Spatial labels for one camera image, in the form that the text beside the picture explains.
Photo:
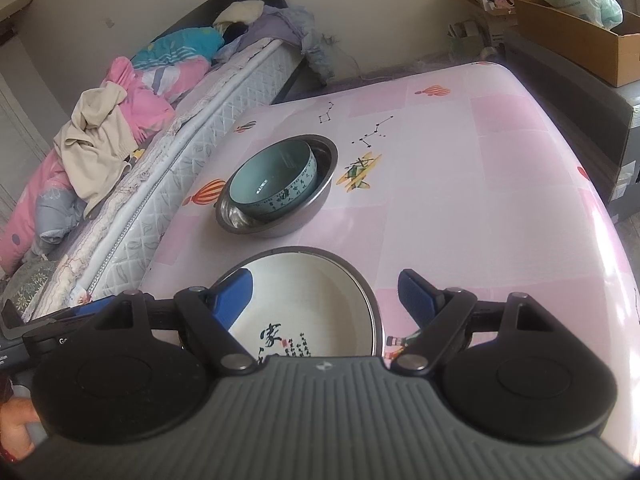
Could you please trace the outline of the person's left hand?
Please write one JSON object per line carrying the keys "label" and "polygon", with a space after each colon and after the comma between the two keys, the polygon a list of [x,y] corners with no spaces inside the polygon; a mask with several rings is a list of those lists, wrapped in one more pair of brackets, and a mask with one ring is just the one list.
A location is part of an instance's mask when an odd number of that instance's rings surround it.
{"label": "person's left hand", "polygon": [[10,462],[24,460],[36,445],[27,426],[40,422],[32,400],[12,396],[1,405],[1,454]]}

